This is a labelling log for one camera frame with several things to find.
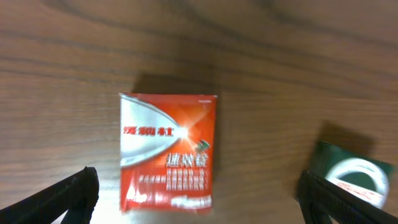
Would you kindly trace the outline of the red medicine box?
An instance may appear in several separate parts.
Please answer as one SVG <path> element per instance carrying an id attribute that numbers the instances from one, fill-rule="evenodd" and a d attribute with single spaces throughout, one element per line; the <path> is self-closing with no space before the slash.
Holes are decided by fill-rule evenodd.
<path id="1" fill-rule="evenodd" d="M 120 93 L 120 209 L 213 207 L 216 95 Z"/>

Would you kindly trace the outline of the dark green round-logo box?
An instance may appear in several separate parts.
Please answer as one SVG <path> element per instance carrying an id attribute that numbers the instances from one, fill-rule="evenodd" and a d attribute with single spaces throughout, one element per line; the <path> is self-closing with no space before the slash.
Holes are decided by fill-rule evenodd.
<path id="1" fill-rule="evenodd" d="M 390 190 L 394 166 L 319 141 L 310 159 L 310 171 L 382 209 Z"/>

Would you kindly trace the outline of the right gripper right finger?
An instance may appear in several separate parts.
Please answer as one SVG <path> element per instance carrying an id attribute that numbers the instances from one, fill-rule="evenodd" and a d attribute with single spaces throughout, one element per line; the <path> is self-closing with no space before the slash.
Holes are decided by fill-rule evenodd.
<path id="1" fill-rule="evenodd" d="M 309 170 L 298 180 L 297 201 L 306 224 L 397 224 L 397 217 Z"/>

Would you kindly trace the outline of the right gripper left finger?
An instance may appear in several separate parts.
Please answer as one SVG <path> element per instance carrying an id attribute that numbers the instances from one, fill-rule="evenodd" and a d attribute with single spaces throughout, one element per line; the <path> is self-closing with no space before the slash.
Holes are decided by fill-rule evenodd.
<path id="1" fill-rule="evenodd" d="M 2 224 L 46 224 L 64 215 L 62 223 L 88 224 L 99 199 L 94 167 L 83 170 L 1 209 Z"/>

